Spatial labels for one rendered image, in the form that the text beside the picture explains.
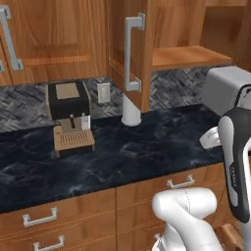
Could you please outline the brown wooden stool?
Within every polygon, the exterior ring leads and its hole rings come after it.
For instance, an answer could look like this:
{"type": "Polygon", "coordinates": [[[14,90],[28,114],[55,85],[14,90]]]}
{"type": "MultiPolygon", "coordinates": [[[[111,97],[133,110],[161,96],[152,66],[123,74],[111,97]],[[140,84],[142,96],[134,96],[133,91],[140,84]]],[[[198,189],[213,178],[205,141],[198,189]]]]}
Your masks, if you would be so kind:
{"type": "Polygon", "coordinates": [[[219,226],[216,233],[224,251],[244,251],[243,237],[238,223],[219,226]]]}

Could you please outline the wooden drawer front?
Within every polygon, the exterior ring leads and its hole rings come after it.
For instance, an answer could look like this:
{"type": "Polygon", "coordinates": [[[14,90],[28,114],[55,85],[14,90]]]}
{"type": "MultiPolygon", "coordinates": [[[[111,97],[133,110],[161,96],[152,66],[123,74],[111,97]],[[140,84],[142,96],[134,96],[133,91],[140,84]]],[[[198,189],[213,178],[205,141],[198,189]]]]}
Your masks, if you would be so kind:
{"type": "MultiPolygon", "coordinates": [[[[215,231],[219,226],[236,223],[224,197],[217,211],[208,216],[206,221],[215,231]]],[[[150,200],[123,209],[117,208],[118,251],[150,251],[155,242],[154,235],[162,234],[164,229],[165,224],[155,217],[150,200]]]]}
{"type": "Polygon", "coordinates": [[[54,251],[116,251],[116,237],[107,230],[98,231],[97,224],[79,221],[61,227],[42,229],[34,233],[15,235],[0,240],[0,251],[33,251],[33,243],[41,247],[59,242],[65,236],[65,246],[54,251]]]}
{"type": "Polygon", "coordinates": [[[10,238],[14,234],[44,229],[48,226],[67,223],[80,217],[90,217],[115,209],[115,189],[92,192],[89,194],[59,200],[11,213],[0,214],[0,239],[10,238]],[[29,214],[31,220],[51,215],[51,209],[58,208],[58,218],[49,223],[24,227],[23,215],[29,214]]]}
{"type": "Polygon", "coordinates": [[[159,176],[117,188],[117,207],[119,209],[134,206],[152,199],[156,192],[170,189],[167,180],[174,184],[186,182],[187,176],[192,175],[195,183],[187,187],[206,187],[214,191],[220,200],[225,189],[224,167],[222,163],[196,168],[167,176],[159,176]]]}

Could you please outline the grey box appliance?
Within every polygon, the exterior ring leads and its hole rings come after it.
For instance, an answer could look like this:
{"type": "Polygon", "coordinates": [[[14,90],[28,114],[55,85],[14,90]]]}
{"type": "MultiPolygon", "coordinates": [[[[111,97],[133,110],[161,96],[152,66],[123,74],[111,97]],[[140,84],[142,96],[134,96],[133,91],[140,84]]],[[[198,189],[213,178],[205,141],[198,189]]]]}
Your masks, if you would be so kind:
{"type": "Polygon", "coordinates": [[[251,73],[237,66],[210,69],[202,103],[220,117],[234,107],[251,110],[251,73]]]}

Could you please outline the black and tan coffee machine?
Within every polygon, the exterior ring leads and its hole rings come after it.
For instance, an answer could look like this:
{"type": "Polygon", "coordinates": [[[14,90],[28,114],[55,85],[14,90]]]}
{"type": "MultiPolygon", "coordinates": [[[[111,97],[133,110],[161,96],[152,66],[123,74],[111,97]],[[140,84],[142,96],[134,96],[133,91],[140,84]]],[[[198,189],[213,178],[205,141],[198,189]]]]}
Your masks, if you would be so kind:
{"type": "Polygon", "coordinates": [[[58,158],[92,152],[95,140],[91,131],[91,97],[83,81],[47,84],[45,102],[53,128],[58,158]]]}

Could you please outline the wooden cabinet door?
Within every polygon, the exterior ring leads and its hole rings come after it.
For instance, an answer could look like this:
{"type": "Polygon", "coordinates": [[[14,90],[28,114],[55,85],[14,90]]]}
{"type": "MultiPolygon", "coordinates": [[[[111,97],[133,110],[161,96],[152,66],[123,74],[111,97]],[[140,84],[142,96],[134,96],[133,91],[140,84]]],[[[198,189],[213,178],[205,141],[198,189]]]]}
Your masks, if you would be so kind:
{"type": "Polygon", "coordinates": [[[153,56],[153,5],[151,0],[106,0],[108,29],[108,77],[143,113],[149,110],[153,56]],[[145,28],[133,27],[130,42],[130,80],[141,81],[140,91],[125,89],[126,18],[145,15],[145,28]]]}
{"type": "Polygon", "coordinates": [[[12,69],[2,25],[0,39],[12,84],[42,83],[106,74],[104,0],[0,0],[21,71],[12,69]]]}

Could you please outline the white wall outlet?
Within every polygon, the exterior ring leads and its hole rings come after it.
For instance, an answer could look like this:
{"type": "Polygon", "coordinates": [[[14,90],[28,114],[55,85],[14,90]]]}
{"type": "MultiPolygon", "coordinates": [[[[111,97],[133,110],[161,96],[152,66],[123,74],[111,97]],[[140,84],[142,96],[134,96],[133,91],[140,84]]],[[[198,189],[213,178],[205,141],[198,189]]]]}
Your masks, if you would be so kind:
{"type": "Polygon", "coordinates": [[[97,93],[98,93],[98,102],[99,103],[108,103],[111,99],[110,92],[110,83],[98,83],[97,84],[97,93]]]}

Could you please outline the wooden cabinet shelf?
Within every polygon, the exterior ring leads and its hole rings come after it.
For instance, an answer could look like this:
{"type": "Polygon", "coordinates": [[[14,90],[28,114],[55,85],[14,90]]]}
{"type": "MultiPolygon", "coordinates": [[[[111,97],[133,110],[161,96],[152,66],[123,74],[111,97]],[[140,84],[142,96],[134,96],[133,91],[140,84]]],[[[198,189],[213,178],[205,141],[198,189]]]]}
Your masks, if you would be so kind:
{"type": "Polygon", "coordinates": [[[231,57],[202,46],[155,48],[152,70],[172,70],[230,64],[231,57]]]}

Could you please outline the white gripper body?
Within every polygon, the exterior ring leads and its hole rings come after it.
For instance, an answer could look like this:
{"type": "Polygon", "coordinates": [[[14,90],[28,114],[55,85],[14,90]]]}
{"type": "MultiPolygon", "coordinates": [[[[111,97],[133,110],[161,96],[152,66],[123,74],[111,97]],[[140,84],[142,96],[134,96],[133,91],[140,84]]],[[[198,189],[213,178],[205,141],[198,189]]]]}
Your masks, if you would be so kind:
{"type": "Polygon", "coordinates": [[[207,130],[199,139],[204,149],[211,149],[221,145],[218,128],[216,126],[207,130]]]}

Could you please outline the white paper towel roll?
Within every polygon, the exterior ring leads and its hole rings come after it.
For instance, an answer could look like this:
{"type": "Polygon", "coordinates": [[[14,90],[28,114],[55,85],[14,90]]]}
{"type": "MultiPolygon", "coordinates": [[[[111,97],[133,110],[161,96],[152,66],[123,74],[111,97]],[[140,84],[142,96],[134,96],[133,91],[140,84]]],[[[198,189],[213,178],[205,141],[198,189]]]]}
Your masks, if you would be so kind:
{"type": "Polygon", "coordinates": [[[123,95],[122,123],[126,126],[138,126],[141,123],[141,111],[123,95]]]}

